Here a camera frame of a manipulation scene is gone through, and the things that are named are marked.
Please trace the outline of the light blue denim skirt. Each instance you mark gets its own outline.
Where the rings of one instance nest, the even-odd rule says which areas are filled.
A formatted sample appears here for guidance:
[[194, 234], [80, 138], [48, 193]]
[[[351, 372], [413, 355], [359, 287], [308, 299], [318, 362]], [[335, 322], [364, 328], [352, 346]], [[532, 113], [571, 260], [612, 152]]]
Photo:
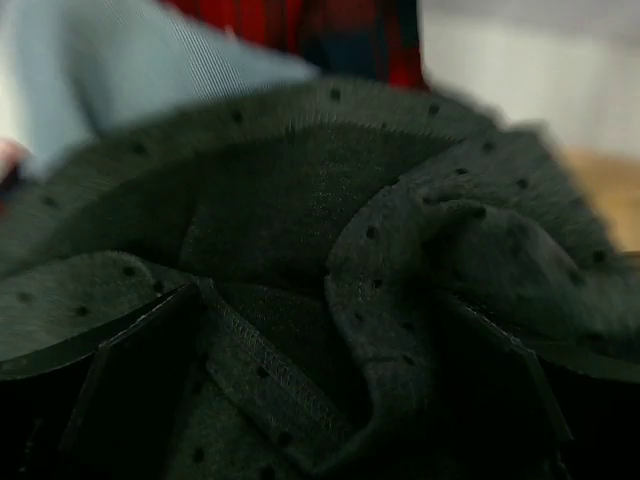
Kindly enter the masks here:
[[5, 1], [1, 169], [41, 180], [112, 129], [317, 75], [156, 1]]

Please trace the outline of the dark grey dotted skirt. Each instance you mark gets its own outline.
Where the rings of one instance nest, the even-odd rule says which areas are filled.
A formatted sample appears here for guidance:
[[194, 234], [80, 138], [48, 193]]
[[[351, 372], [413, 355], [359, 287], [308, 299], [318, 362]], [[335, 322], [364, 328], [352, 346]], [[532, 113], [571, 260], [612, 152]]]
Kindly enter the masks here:
[[444, 297], [553, 340], [639, 332], [639, 266], [529, 129], [326, 78], [121, 130], [1, 219], [1, 364], [193, 285], [156, 455], [4, 455], [5, 479], [635, 479], [633, 443], [496, 443]]

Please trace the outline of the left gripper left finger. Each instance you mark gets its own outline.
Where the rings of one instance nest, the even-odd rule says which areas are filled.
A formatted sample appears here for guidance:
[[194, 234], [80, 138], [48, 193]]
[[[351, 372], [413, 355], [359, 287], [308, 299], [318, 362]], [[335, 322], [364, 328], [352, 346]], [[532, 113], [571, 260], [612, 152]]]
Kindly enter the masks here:
[[203, 314], [187, 285], [1, 364], [4, 455], [156, 455]]

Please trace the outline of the red plaid skirt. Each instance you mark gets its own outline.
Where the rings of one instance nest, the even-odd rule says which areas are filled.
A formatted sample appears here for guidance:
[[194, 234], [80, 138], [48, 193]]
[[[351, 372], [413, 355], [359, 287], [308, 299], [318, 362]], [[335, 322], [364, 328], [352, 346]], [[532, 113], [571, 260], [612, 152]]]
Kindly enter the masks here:
[[426, 90], [413, 0], [172, 0], [242, 40], [299, 56], [331, 74]]

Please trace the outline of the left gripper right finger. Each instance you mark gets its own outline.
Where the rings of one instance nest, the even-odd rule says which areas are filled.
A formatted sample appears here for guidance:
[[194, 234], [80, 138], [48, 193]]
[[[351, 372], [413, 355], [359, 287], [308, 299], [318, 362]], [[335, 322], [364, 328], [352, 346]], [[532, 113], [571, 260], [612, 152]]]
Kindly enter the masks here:
[[444, 297], [444, 357], [470, 428], [496, 443], [639, 439], [639, 332], [553, 340]]

